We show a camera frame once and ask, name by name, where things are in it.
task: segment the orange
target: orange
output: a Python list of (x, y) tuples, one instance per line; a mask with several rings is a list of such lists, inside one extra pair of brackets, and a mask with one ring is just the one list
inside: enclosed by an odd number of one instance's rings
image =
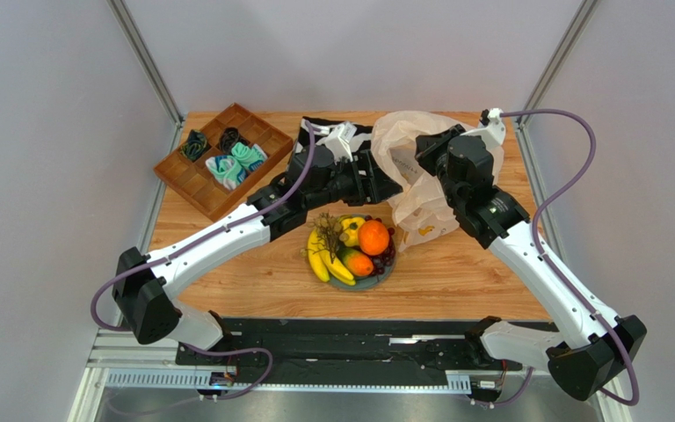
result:
[(389, 246), (389, 231), (381, 222), (369, 220), (359, 228), (359, 246), (366, 255), (381, 255)]

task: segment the wall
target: wall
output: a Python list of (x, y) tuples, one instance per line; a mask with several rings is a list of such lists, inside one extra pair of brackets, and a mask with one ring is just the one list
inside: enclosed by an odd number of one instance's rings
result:
[[(557, 201), (556, 222), (575, 273), (649, 329), (635, 420), (675, 420), (675, 3), (603, 2), (542, 106), (594, 126), (594, 165)], [(533, 118), (529, 132), (554, 192), (587, 138), (556, 117)]]
[(0, 4), (0, 420), (67, 418), (172, 135), (106, 2)]
[(127, 0), (183, 113), (518, 109), (579, 0)]

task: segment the wooden tabletop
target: wooden tabletop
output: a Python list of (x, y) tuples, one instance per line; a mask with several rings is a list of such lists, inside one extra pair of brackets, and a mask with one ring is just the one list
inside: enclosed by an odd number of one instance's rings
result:
[[(372, 125), (385, 113), (256, 114), (295, 137), (303, 115)], [(480, 112), (442, 114), (476, 126)], [(189, 130), (204, 126), (215, 115), (189, 113), (182, 139), (186, 139)], [(498, 185), (532, 214), (535, 211), (533, 195), (511, 125), (507, 128), (504, 151)], [(284, 159), (278, 164), (251, 193), (283, 172), (286, 162)], [(325, 211), (342, 215), (356, 210), (341, 202), (312, 211), (309, 219)], [(384, 222), (392, 221), (390, 211), (387, 204), (360, 209), (362, 214), (380, 217)], [(150, 249), (174, 244), (210, 223), (171, 189), (166, 189)], [(411, 246), (399, 254), (390, 277), (362, 292), (339, 290), (316, 278), (306, 259), (299, 254), (309, 231), (306, 226), (300, 227), (274, 243), (231, 259), (193, 283), (179, 299), (204, 311), (212, 309), (224, 317), (424, 320), (480, 319), (492, 315), (507, 319), (548, 319), (548, 314), (519, 278), (461, 229), (426, 244)]]

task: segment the sock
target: sock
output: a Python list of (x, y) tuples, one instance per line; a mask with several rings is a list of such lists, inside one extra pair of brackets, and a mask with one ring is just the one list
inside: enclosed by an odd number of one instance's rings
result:
[(230, 191), (241, 185), (246, 178), (243, 167), (232, 156), (211, 156), (205, 165), (213, 173), (215, 180)]
[(267, 159), (267, 155), (256, 143), (250, 147), (238, 143), (231, 150), (231, 155), (249, 173), (256, 170)]

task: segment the wooden box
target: wooden box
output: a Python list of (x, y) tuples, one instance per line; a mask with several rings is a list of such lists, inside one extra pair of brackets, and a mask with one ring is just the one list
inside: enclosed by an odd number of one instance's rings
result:
[[(237, 128), (241, 136), (262, 147), (267, 154), (265, 162), (233, 191), (219, 184), (205, 166), (205, 160), (209, 157), (223, 155), (218, 149), (218, 141), (226, 127)], [(205, 154), (192, 162), (182, 155), (179, 146), (158, 163), (154, 170), (168, 187), (213, 221), (225, 216), (294, 147), (294, 141), (288, 135), (236, 103), (218, 114), (200, 132), (210, 145)]]

